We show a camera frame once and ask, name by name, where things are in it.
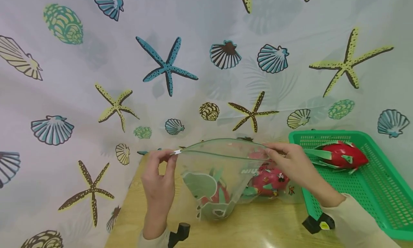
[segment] left hand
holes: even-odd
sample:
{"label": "left hand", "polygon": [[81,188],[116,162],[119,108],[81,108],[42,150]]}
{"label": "left hand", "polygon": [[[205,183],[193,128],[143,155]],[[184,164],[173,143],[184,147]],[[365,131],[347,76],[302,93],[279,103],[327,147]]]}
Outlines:
{"label": "left hand", "polygon": [[[159,237],[166,228],[166,218],[175,196],[175,167],[177,155],[173,150],[156,150],[149,153],[147,165],[141,176],[146,195],[147,212],[143,229],[147,240]],[[167,161],[165,175],[159,174],[159,164]]]}

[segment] hand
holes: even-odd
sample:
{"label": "hand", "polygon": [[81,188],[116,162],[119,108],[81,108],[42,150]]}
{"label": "hand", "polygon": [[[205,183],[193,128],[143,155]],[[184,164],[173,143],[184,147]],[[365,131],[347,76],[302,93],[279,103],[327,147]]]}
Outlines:
{"label": "hand", "polygon": [[[329,185],[297,144],[265,144],[267,155],[285,175],[311,192],[323,207],[337,207],[346,198]],[[285,153],[283,158],[278,152]]]}
{"label": "hand", "polygon": [[[151,151],[141,177],[145,191],[147,212],[143,227],[146,240],[160,237],[166,229],[166,218],[175,196],[175,167],[177,155],[173,150]],[[165,175],[159,174],[159,164],[167,161]]]}

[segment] finger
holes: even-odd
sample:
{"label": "finger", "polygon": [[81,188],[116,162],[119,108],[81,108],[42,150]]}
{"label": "finger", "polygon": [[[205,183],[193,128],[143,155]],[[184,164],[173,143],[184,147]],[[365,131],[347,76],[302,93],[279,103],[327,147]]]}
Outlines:
{"label": "finger", "polygon": [[171,157],[171,153],[173,150],[165,149],[165,150],[155,150],[149,152],[148,162],[146,164],[146,174],[149,175],[159,175],[159,164],[163,161],[168,161]]}
{"label": "finger", "polygon": [[288,160],[287,158],[283,158],[277,151],[271,148],[266,148],[265,152],[271,158],[272,161],[274,161],[276,164],[280,164],[281,166],[285,164]]}
{"label": "finger", "polygon": [[288,154],[289,152],[291,152],[291,148],[294,146],[294,144],[274,142],[274,143],[264,144],[264,146],[277,150],[278,152],[281,151],[281,152]]}
{"label": "finger", "polygon": [[173,155],[169,158],[166,164],[165,177],[168,179],[175,179],[176,160],[178,155]]}

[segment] green basket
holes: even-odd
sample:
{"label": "green basket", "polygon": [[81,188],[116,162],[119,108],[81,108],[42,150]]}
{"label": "green basket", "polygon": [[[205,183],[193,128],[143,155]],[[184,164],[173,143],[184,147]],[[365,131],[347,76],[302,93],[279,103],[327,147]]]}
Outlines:
{"label": "green basket", "polygon": [[[391,238],[413,240],[413,191],[397,172],[383,151],[361,131],[293,131],[290,143],[314,148],[331,140],[353,142],[369,159],[369,163],[349,175],[316,166],[321,176],[337,191],[353,196],[372,215]],[[303,189],[305,206],[310,216],[321,216],[320,204]]]}

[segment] blue starfish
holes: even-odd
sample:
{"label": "blue starfish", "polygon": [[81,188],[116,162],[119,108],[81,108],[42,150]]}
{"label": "blue starfish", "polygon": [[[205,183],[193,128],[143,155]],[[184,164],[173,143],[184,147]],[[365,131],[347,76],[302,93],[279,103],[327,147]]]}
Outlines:
{"label": "blue starfish", "polygon": [[139,38],[138,36],[136,36],[136,41],[138,41],[142,48],[146,50],[146,52],[156,61],[156,63],[160,65],[159,68],[152,70],[149,74],[146,75],[146,77],[144,77],[144,82],[149,82],[155,77],[165,73],[166,87],[168,88],[169,96],[172,96],[172,92],[174,91],[174,83],[172,83],[172,73],[178,74],[188,79],[198,80],[198,77],[194,74],[191,74],[186,70],[172,66],[176,59],[176,56],[178,55],[178,51],[180,48],[180,37],[178,37],[175,40],[174,45],[172,46],[171,51],[169,52],[169,56],[166,62],[162,60],[159,54],[146,41]]}

